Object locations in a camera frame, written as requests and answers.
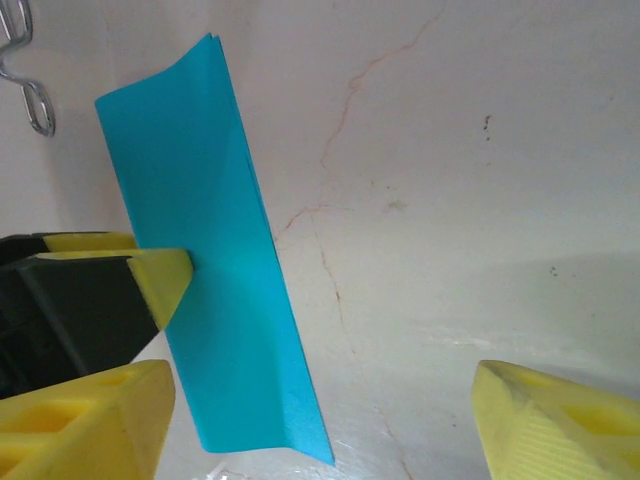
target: white surface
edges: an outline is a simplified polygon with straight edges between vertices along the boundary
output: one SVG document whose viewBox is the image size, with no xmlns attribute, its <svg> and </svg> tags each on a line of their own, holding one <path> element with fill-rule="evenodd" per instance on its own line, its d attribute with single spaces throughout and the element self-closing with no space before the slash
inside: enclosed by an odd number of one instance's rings
<svg viewBox="0 0 640 480">
<path fill-rule="evenodd" d="M 640 393 L 640 3 L 34 3 L 0 234 L 126 227 L 92 101 L 220 34 L 337 459 L 205 454 L 179 396 L 159 479 L 488 479 L 483 358 Z"/>
</svg>

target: yellow plastic part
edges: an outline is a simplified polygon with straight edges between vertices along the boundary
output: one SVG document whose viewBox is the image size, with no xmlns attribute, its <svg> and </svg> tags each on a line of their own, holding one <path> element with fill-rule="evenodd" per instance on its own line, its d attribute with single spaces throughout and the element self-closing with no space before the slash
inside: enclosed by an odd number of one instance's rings
<svg viewBox="0 0 640 480">
<path fill-rule="evenodd" d="M 494 480 L 640 478 L 640 403 L 482 361 L 473 409 Z"/>
<path fill-rule="evenodd" d="M 137 248 L 136 240 L 130 233 L 58 233 L 46 235 L 43 240 L 50 252 Z"/>
<path fill-rule="evenodd" d="M 131 257 L 127 260 L 127 265 L 158 330 L 165 329 L 169 324 L 193 276 L 189 255 L 178 248 L 55 252 L 39 253 L 36 256 L 49 260 Z"/>
<path fill-rule="evenodd" d="M 151 480 L 173 411 L 164 360 L 0 401 L 2 480 Z"/>
</svg>

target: blue sheet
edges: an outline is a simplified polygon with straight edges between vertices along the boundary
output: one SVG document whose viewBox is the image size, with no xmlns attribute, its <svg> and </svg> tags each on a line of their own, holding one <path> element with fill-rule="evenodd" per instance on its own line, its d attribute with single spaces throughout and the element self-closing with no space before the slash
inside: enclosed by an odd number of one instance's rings
<svg viewBox="0 0 640 480">
<path fill-rule="evenodd" d="M 141 248 L 186 248 L 167 337 L 202 446 L 333 464 L 218 38 L 96 101 Z"/>
</svg>

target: dark spot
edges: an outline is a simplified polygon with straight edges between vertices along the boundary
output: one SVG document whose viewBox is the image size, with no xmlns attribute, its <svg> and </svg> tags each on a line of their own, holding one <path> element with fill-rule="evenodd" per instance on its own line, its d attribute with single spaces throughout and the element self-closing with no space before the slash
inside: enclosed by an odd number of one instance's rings
<svg viewBox="0 0 640 480">
<path fill-rule="evenodd" d="M 398 212 L 403 212 L 407 209 L 409 205 L 404 203 L 402 200 L 394 200 L 393 202 L 389 202 L 385 208 L 387 212 L 391 210 L 397 210 Z"/>
</svg>

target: metal hook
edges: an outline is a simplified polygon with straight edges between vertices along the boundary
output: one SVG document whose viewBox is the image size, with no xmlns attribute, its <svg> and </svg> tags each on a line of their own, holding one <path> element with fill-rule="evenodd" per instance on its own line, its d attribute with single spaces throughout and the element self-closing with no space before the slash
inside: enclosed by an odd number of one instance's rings
<svg viewBox="0 0 640 480">
<path fill-rule="evenodd" d="M 0 21 L 9 39 L 7 45 L 0 47 L 0 78 L 4 78 L 12 83 L 20 85 L 22 96 L 27 109 L 27 116 L 31 127 L 40 135 L 52 137 L 56 131 L 56 119 L 53 113 L 53 105 L 44 86 L 36 80 L 14 75 L 7 71 L 4 65 L 4 56 L 29 44 L 33 38 L 33 19 L 28 0 L 17 0 L 18 9 L 22 19 L 22 33 L 18 33 L 16 25 L 13 23 L 11 11 L 0 0 Z M 42 112 L 44 125 L 40 121 L 38 111 Z"/>
</svg>

